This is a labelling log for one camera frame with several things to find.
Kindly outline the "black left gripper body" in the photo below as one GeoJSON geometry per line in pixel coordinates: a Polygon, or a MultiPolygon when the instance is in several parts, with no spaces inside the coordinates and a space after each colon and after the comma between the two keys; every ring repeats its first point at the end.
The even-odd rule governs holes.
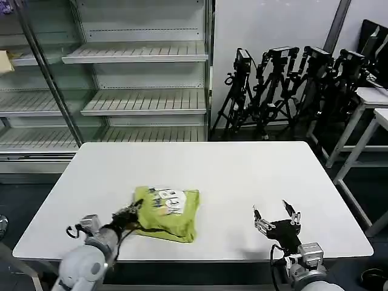
{"type": "Polygon", "coordinates": [[[133,230],[136,227],[136,213],[131,213],[129,219],[112,219],[110,225],[117,232],[133,230]]]}

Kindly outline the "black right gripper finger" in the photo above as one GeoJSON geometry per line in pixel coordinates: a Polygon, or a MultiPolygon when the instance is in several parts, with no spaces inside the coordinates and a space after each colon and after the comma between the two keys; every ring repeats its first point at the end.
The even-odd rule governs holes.
{"type": "Polygon", "coordinates": [[[253,208],[253,217],[254,217],[254,224],[255,227],[263,234],[267,235],[267,232],[270,230],[273,230],[275,226],[266,221],[259,213],[258,209],[255,207],[255,205],[252,206],[253,208]]]}
{"type": "Polygon", "coordinates": [[[283,200],[283,204],[284,204],[286,212],[290,216],[290,223],[291,224],[300,224],[300,212],[296,212],[295,209],[293,208],[293,206],[285,200],[283,200]]]}

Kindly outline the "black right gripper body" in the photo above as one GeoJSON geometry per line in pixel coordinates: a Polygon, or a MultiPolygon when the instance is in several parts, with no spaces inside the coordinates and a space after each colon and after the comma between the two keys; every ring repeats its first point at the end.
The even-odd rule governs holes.
{"type": "Polygon", "coordinates": [[[274,221],[275,227],[266,231],[268,239],[275,240],[284,250],[297,250],[301,245],[298,235],[301,231],[301,224],[292,224],[290,219],[274,221]]]}

